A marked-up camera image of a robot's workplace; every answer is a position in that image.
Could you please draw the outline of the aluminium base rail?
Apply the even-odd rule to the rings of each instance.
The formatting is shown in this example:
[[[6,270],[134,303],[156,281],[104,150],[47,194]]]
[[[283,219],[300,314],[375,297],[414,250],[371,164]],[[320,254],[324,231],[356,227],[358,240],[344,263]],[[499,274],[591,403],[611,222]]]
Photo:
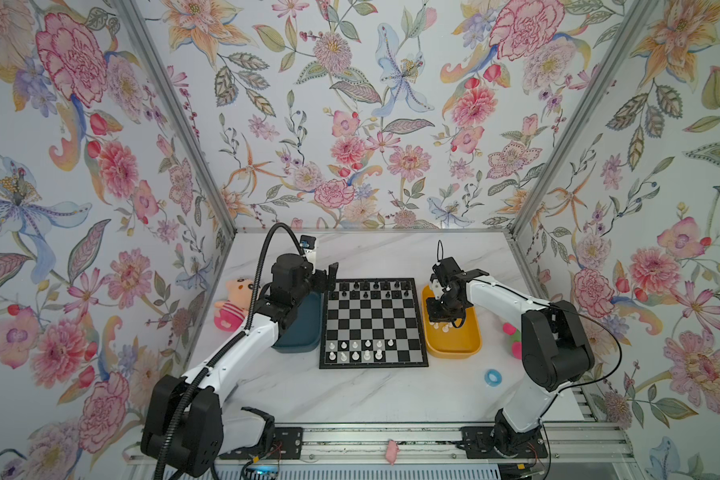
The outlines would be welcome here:
[[[396,462],[464,463],[466,461],[516,462],[542,460],[563,463],[629,462],[633,449],[617,425],[597,422],[545,423],[538,440],[514,457],[494,450],[467,452],[462,423],[308,423],[300,432],[276,441],[269,461],[386,464],[388,445],[398,447]]]

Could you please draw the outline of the aluminium frame post left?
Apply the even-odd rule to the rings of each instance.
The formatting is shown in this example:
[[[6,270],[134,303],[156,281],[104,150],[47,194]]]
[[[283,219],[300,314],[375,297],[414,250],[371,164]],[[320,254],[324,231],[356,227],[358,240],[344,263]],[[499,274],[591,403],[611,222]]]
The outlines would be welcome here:
[[[234,222],[228,213],[220,190],[214,182],[191,122],[183,113],[182,102],[150,36],[146,21],[140,16],[135,1],[114,0],[113,4],[128,31],[131,41],[134,43],[137,53],[145,61],[145,70],[156,89],[159,99],[165,104],[166,115],[174,127],[177,137],[187,150],[189,161],[197,171],[200,184],[207,194],[217,221],[224,232],[230,238],[234,238],[236,234]]]

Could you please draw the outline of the pink small toy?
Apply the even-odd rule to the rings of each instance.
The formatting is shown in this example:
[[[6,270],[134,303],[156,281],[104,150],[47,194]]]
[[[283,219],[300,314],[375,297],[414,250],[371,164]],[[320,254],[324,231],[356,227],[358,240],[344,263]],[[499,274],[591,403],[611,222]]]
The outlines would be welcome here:
[[[394,465],[397,462],[399,455],[399,445],[394,440],[389,440],[385,451],[385,460],[389,465]]]

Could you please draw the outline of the black white chess board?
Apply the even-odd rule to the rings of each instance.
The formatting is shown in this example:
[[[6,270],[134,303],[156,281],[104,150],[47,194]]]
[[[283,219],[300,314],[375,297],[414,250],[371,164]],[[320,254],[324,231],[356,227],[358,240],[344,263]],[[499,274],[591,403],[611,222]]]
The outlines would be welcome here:
[[[372,342],[370,362],[363,360],[364,343]],[[375,344],[384,342],[383,360],[374,358]],[[336,351],[328,350],[328,343],[337,344]],[[340,350],[346,341],[348,351]],[[358,341],[360,361],[351,360],[351,343]],[[336,362],[328,360],[335,352]],[[348,361],[340,361],[346,352]],[[357,278],[340,279],[335,289],[323,299],[323,326],[319,348],[319,368],[381,369],[426,368],[429,366],[422,314],[415,280],[412,278]]]

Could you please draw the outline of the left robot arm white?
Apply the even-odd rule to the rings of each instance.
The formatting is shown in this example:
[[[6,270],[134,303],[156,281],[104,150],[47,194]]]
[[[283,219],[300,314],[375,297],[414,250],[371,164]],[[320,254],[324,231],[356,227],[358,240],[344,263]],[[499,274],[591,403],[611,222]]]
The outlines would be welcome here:
[[[158,381],[140,444],[141,452],[156,461],[154,478],[163,478],[169,467],[175,477],[200,477],[221,454],[251,450],[260,455],[271,448],[271,415],[253,407],[228,413],[225,403],[241,376],[296,321],[301,303],[335,288],[338,269],[332,263],[318,270],[299,254],[279,256],[268,290],[252,296],[250,319],[206,360],[180,377]]]

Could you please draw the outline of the teal plastic bin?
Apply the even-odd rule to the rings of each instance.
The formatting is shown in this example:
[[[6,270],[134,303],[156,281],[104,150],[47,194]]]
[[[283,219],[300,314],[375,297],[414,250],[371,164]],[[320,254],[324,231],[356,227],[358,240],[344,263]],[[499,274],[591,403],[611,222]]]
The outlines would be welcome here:
[[[273,348],[279,353],[313,351],[321,341],[323,295],[311,293],[300,304],[293,324],[280,336]]]

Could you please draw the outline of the plush doll toy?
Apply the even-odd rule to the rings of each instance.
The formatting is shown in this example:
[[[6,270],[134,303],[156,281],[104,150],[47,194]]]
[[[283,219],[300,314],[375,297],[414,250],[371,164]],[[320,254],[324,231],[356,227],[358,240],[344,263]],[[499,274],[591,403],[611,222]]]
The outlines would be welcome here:
[[[502,326],[505,335],[508,336],[511,343],[512,355],[518,359],[522,359],[522,334],[521,331],[512,324],[506,322]]]

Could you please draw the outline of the pink toy left side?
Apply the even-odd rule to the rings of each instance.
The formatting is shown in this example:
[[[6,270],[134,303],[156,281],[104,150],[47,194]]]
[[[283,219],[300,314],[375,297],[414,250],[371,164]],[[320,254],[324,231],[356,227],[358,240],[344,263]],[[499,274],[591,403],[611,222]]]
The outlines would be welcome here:
[[[214,325],[223,332],[233,333],[247,320],[253,295],[253,280],[228,280],[225,287],[226,299],[214,304]]]

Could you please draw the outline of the aluminium frame post right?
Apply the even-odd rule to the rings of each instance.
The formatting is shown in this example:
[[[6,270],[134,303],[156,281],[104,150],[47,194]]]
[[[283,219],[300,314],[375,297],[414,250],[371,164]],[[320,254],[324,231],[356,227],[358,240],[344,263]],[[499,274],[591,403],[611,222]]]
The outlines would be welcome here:
[[[594,76],[590,86],[585,90],[580,102],[573,110],[570,124],[563,130],[524,206],[516,215],[511,228],[507,230],[512,239],[517,240],[525,230],[530,228],[535,212],[555,180],[570,149],[574,146],[579,134],[585,129],[597,105],[605,97],[615,74],[628,55],[628,50],[642,32],[654,9],[651,1],[639,0],[634,1],[626,12],[621,26],[602,58],[599,72]]]

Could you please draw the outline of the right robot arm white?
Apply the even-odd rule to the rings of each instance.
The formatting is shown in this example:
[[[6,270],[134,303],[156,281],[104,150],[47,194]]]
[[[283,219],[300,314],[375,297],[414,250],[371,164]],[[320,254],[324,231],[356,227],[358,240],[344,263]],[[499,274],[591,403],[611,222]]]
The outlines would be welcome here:
[[[479,306],[508,321],[521,334],[521,386],[495,416],[491,445],[505,457],[517,456],[536,438],[542,420],[561,392],[595,363],[581,316],[567,301],[549,302],[521,293],[480,269],[463,270],[452,257],[432,267],[433,296],[425,311],[433,322],[464,320]]]

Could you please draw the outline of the aluminium frame post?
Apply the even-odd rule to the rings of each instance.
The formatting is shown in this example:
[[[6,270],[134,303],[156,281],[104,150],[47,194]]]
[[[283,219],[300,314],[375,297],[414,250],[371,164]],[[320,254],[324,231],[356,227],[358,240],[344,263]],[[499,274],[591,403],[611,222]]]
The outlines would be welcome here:
[[[228,213],[220,190],[214,182],[191,122],[183,113],[182,102],[150,36],[146,21],[140,16],[135,1],[114,0],[113,4],[128,31],[131,41],[134,43],[137,53],[145,61],[145,70],[156,89],[159,99],[165,104],[166,115],[174,127],[177,137],[187,150],[189,161],[197,171],[200,184],[207,194],[217,221],[224,232],[230,238],[234,238],[236,234],[234,222]]]
[[[642,32],[654,9],[651,1],[639,0],[634,1],[626,12],[621,26],[602,58],[599,72],[594,76],[590,86],[585,90],[580,102],[573,110],[570,124],[563,130],[524,206],[516,215],[511,228],[507,230],[512,239],[517,240],[525,230],[530,228],[535,212],[555,180],[570,149],[574,146],[579,134],[585,129],[597,105],[605,97],[615,74],[628,55],[628,50]]]

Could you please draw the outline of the yellow plastic bin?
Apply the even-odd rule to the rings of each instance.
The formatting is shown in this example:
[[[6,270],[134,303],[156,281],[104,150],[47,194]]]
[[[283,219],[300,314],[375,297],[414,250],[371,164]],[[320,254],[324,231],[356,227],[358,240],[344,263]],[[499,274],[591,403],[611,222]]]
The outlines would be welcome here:
[[[467,310],[465,320],[458,322],[455,328],[447,322],[431,322],[426,309],[426,301],[434,294],[429,286],[421,291],[422,322],[427,351],[430,355],[442,359],[466,359],[478,353],[482,347],[482,338],[474,308]]]

